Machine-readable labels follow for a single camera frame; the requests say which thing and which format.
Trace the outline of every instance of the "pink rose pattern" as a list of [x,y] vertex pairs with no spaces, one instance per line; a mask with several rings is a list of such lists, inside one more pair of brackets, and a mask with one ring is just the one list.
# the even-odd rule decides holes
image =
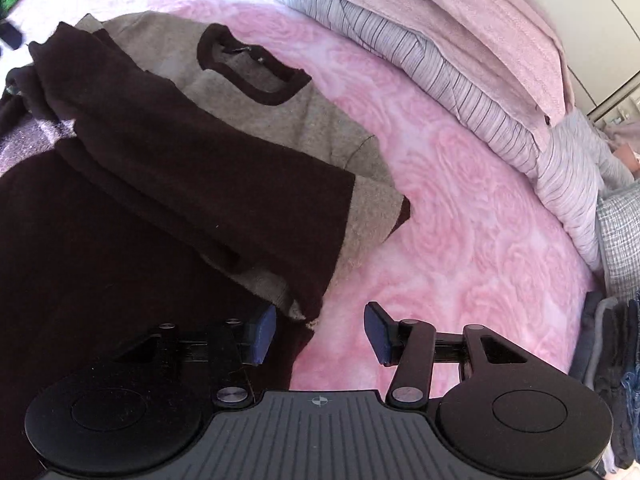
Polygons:
[[[297,389],[376,388],[378,365],[362,328],[376,300],[396,319],[442,332],[482,323],[566,370],[592,276],[525,178],[495,156],[407,76],[345,38],[273,0],[23,0],[12,13],[28,41],[59,21],[100,20],[146,9],[227,24],[318,88],[380,140],[412,218],[325,300],[316,335],[294,366]],[[0,58],[1,75],[30,62],[26,48]],[[457,381],[438,365],[431,395]]]

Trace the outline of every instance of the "sweatshirt neckline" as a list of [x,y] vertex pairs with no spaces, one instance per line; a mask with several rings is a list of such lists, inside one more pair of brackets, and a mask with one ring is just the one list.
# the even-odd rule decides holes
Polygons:
[[[242,76],[229,65],[217,61],[213,57],[213,47],[216,44],[222,46],[226,53],[246,51],[251,59],[267,68],[274,76],[283,81],[285,85],[275,92],[268,92],[256,88],[242,78]],[[247,97],[263,105],[281,105],[291,99],[311,81],[311,76],[304,70],[286,66],[263,46],[242,43],[231,34],[231,31],[226,25],[221,25],[220,23],[212,23],[205,29],[198,42],[196,56],[202,70],[214,70],[218,72],[243,94],[247,95]]]

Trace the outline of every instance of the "bedsheet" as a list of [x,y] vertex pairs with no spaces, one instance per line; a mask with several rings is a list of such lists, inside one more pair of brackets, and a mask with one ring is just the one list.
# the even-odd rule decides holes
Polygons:
[[472,83],[468,72],[451,64],[430,38],[348,0],[278,1],[402,69],[492,152],[527,176],[589,268],[602,273],[595,229],[598,195],[628,186],[634,178],[580,110],[574,108],[550,129],[542,150],[532,132]]
[[[441,332],[483,323],[567,370],[594,285],[586,264],[526,178],[388,62],[274,0],[23,0],[12,20],[28,41],[44,41],[61,20],[145,9],[225,23],[241,41],[304,68],[378,137],[412,202],[412,218],[326,295],[292,388],[385,392],[393,370],[378,365],[362,328],[370,300]],[[4,49],[0,75],[27,62],[25,47]],[[431,395],[456,377],[451,366],[436,366]]]

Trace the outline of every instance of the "folded clothing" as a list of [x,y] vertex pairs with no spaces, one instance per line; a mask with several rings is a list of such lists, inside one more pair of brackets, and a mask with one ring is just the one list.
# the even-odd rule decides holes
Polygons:
[[[283,65],[259,45],[236,40],[224,25],[142,12],[105,23],[87,15],[76,27],[108,33],[140,68],[170,79],[191,101],[226,124],[355,174],[353,229],[348,228],[350,236],[332,283],[383,242],[398,220],[399,209],[408,208],[393,188],[375,136],[326,99],[303,70]],[[364,196],[368,202],[377,202],[374,216],[363,214]],[[297,207],[295,202],[290,206]],[[364,224],[366,232],[360,232]],[[288,293],[285,280],[264,266],[249,262],[231,269],[210,253],[206,260],[293,317],[307,317]]]
[[626,410],[633,432],[636,460],[640,458],[640,336],[638,335],[638,316],[640,316],[640,292],[629,301],[629,316],[635,315],[635,340],[627,348],[626,373],[622,385],[626,391]]
[[[1,464],[15,478],[37,474],[22,419],[39,390],[159,322],[196,330],[264,306],[202,255],[283,277],[312,322],[340,261],[408,217],[392,187],[202,110],[105,30],[61,23],[30,53],[0,101]],[[310,334],[279,314],[254,390],[287,388]]]
[[613,416],[611,441],[603,455],[606,472],[629,468],[636,459],[623,377],[634,369],[638,310],[600,291],[588,292],[569,375],[605,401]]

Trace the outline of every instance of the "gray checkered fabric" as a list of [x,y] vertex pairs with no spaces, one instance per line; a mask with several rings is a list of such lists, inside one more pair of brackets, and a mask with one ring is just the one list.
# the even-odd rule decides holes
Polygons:
[[640,288],[640,181],[598,200],[596,226],[607,295],[631,300]]

